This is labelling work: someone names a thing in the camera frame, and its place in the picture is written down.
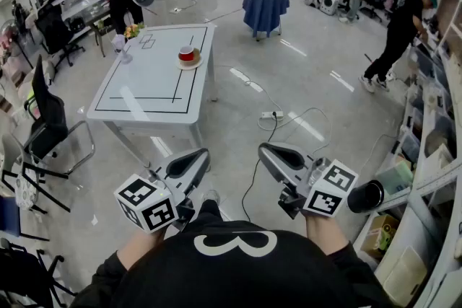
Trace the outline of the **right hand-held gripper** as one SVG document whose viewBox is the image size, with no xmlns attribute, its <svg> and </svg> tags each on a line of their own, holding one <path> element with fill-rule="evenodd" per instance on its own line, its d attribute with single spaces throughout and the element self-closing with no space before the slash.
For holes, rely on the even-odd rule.
<svg viewBox="0 0 462 308">
<path fill-rule="evenodd" d="M 271 176 L 277 182 L 283 181 L 278 205 L 292 219 L 303 211 L 335 217 L 359 179 L 339 160 L 323 157 L 314 161 L 291 144 L 263 142 L 258 156 Z"/>
</svg>

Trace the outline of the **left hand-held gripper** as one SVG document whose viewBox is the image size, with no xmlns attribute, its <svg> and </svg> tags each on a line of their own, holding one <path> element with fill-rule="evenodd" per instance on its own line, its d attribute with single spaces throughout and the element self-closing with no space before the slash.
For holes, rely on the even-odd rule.
<svg viewBox="0 0 462 308">
<path fill-rule="evenodd" d="M 150 178 L 131 175 L 114 191 L 115 199 L 124 216 L 147 234 L 170 225 L 181 231 L 195 214 L 190 194 L 209 165 L 205 148 L 173 154 L 164 158 Z"/>
</svg>

